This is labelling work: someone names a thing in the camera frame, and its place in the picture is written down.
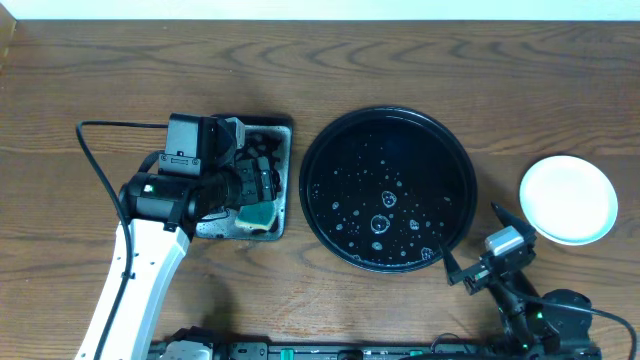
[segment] black pan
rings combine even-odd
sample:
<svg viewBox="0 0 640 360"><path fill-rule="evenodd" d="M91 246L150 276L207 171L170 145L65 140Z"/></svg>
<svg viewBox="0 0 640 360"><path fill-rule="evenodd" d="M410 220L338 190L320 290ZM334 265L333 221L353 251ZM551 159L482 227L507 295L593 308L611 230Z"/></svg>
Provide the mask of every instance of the black pan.
<svg viewBox="0 0 640 360"><path fill-rule="evenodd" d="M424 268L466 236L477 202L473 166L442 124L375 107L330 124L300 172L302 210L318 239L357 267Z"/></svg>

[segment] wooden table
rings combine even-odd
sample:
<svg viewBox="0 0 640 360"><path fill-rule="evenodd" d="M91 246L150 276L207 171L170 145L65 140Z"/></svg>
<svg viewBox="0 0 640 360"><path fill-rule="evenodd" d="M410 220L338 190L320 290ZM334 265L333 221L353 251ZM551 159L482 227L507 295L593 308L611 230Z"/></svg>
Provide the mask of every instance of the wooden table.
<svg viewBox="0 0 640 360"><path fill-rule="evenodd" d="M79 120L166 122L171 112L295 119L287 227L274 243L195 239L155 338L181 327L295 342L431 342L500 331L488 292L449 287L441 264L359 270L314 237L300 209L302 157L358 108L428 113L469 152L479 186L463 265L519 212L523 172L569 153L600 167L620 202L597 243L540 239L527 268L540 293L571 288L640 327L640 24L535 22L22 22L0 77L0 358L70 358L112 255L116 216L78 146ZM114 187L163 131L87 129ZM629 337L595 319L607 359Z"/></svg>

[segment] water droplet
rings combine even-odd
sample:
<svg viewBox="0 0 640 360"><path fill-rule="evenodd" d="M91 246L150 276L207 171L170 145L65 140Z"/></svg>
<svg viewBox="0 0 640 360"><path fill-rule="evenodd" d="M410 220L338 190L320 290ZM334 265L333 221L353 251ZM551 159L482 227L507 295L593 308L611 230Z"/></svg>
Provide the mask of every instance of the water droplet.
<svg viewBox="0 0 640 360"><path fill-rule="evenodd" d="M433 250L431 250L429 248L422 248L420 253L422 254L422 260L431 260L431 259L433 259L433 256L435 255Z"/></svg>
<svg viewBox="0 0 640 360"><path fill-rule="evenodd" d="M398 198L391 191L382 192L382 203L387 208L390 208L393 205L395 205L396 201L398 201Z"/></svg>
<svg viewBox="0 0 640 360"><path fill-rule="evenodd" d="M389 226L391 226L391 221L389 221L386 216L376 215L371 218L371 231L376 235L387 231Z"/></svg>

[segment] sponge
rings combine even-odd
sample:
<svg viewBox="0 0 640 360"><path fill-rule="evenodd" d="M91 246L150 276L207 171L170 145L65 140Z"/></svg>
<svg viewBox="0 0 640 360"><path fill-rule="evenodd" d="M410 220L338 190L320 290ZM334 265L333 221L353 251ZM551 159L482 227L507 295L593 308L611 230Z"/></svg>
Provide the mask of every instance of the sponge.
<svg viewBox="0 0 640 360"><path fill-rule="evenodd" d="M246 205L240 208L235 225L245 229L269 230L276 220L273 201Z"/></svg>

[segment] black cable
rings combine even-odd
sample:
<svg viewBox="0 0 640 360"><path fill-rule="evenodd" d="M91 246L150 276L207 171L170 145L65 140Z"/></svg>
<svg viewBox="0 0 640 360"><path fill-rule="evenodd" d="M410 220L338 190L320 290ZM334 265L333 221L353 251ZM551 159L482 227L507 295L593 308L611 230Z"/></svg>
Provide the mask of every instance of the black cable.
<svg viewBox="0 0 640 360"><path fill-rule="evenodd" d="M113 306L111 307L111 311L109 312L109 317L107 317L107 322L104 325L104 330L102 330L102 335L100 336L100 341L98 342L98 346L96 347L96 353L94 359L100 359L102 355L102 350L104 348L105 342L107 341L107 337L109 336L109 330L111 330L111 325L113 324L113 319L116 316L118 311L118 306L120 305L120 301L122 300L122 296L124 295L124 290L127 287L127 282L129 281L129 277L131 276L131 266L133 263L133 241L131 240L131 233L129 232L129 224L126 221L126 216L122 205L120 205L120 201L118 200L118 196L116 192L113 190L113 187L109 183L106 175L98 165L98 162L91 154L91 150L87 146L87 143L84 141L84 137L82 135L82 127L85 125L107 125L107 126L124 126L124 127L137 127L137 128L151 128L151 129L166 129L168 126L165 124L138 124L138 123L130 123L130 122L119 122L119 121L81 121L76 125L76 136L78 137L78 142L80 143L80 147L82 147L82 151L84 152L87 160L95 170L98 178L100 178L100 182L104 185L104 188L107 190L107 194L109 194L109 198L113 202L113 206L116 208L116 212L118 213L118 218L122 223L122 231L124 232L124 240L125 246L127 249L127 253L125 256L125 267L124 272L122 273L122 282L120 282L120 288L118 288L118 293L116 294L116 298L113 301Z"/></svg>
<svg viewBox="0 0 640 360"><path fill-rule="evenodd" d="M142 161L142 164L140 164L140 167L138 168L138 172L149 172L149 170L151 170L151 168L153 167L153 164L155 164L156 161L158 161L158 158L162 154L164 154L164 150L156 150L151 154L147 155L147 157L144 158L144 160Z"/></svg>
<svg viewBox="0 0 640 360"><path fill-rule="evenodd" d="M453 336L453 337L455 337L455 338L456 338L456 339L458 339L458 340L462 340L462 339L460 339L460 336L458 336L458 335L456 335L456 334L454 334L454 333L444 333L444 334L440 334L440 335L438 335L438 337L437 337L435 340L433 340L433 343L431 344L431 347L430 347L430 348L431 348L431 353L432 353L432 354L435 354L435 352L436 352L436 347L438 346L438 342L440 341L440 339L442 339L442 338L443 338L443 337L445 337L445 336ZM466 345L466 344L462 344L462 346L464 346L464 349L467 351L467 354L471 354L471 350L469 350L469 348L467 347L467 345Z"/></svg>
<svg viewBox="0 0 640 360"><path fill-rule="evenodd" d="M576 305L569 305L569 304L562 304L562 303L554 303L551 301L547 301L541 298L537 298L534 296L529 296L527 294L524 294L516 289L514 289L513 287L511 287L510 285L506 284L503 282L504 287L511 292L513 295L519 297L520 299L527 301L527 302L532 302L532 303L536 303L536 304L540 304L542 306L551 306L551 307L557 307L560 309L565 309L565 310L571 310L571 311L576 311L576 312L583 312L583 313L588 313L588 314L592 314L592 315L598 315L598 316L602 316L604 318L613 320L613 321L617 321L620 324L624 325L624 327L627 328L627 330L629 331L629 335L631 335L631 352L629 354L629 360L633 360L636 358L636 351L637 351L637 344L638 344L638 336L636 334L636 330L633 328L633 326L625 319L608 313L606 311L602 311L602 310L598 310L598 309L593 309L593 308L584 308L584 307L580 307L580 306L576 306Z"/></svg>

